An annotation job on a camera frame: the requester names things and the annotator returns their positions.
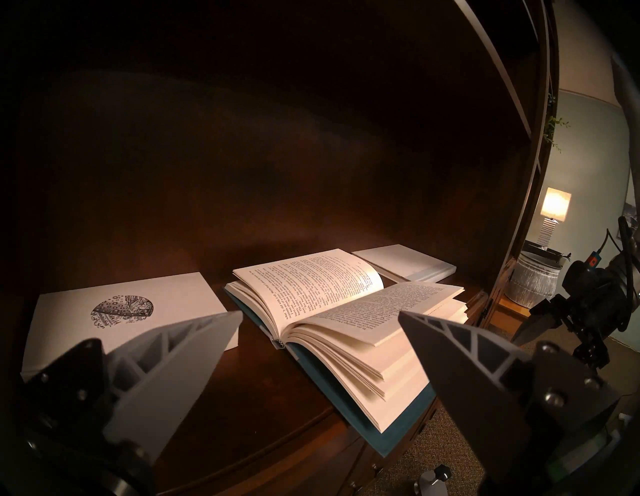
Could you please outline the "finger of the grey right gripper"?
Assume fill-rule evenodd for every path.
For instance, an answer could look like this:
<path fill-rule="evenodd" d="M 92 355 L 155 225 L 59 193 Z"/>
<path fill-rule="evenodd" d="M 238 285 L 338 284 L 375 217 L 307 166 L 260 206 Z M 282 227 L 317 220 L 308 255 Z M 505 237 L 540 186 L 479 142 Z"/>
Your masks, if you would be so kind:
<path fill-rule="evenodd" d="M 547 330 L 560 327 L 568 315 L 567 308 L 564 296 L 542 300 L 530 309 L 530 316 L 515 331 L 513 344 L 523 346 L 535 341 Z"/>

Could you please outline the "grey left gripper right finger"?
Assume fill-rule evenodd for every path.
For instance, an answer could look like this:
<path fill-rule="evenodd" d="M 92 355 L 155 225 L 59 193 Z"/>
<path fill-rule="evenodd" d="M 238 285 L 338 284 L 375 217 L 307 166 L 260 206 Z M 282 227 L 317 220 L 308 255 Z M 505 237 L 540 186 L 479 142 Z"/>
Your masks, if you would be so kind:
<path fill-rule="evenodd" d="M 526 353 L 484 329 L 419 313 L 399 324 L 488 473 L 543 473 L 601 431 L 619 392 L 549 340 Z"/>

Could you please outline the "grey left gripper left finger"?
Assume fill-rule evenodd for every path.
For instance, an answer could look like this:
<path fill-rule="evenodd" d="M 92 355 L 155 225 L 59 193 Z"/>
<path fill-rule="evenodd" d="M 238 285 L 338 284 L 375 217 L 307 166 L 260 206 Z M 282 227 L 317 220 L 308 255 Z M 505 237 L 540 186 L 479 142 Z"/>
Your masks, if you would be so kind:
<path fill-rule="evenodd" d="M 168 324 L 108 354 L 99 338 L 88 338 L 25 383 L 27 405 L 63 438 L 132 442 L 154 463 L 242 320 L 233 311 Z"/>

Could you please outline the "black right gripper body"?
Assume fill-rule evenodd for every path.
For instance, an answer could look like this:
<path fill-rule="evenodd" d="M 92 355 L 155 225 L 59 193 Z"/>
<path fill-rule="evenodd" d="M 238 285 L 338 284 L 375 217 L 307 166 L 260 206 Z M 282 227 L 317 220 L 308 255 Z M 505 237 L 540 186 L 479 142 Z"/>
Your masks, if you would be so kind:
<path fill-rule="evenodd" d="M 625 330 L 634 311 L 628 282 L 633 279 L 624 269 L 569 269 L 566 273 L 566 327 L 580 341 L 573 355 L 594 371 L 610 361 L 605 339 L 615 330 Z"/>

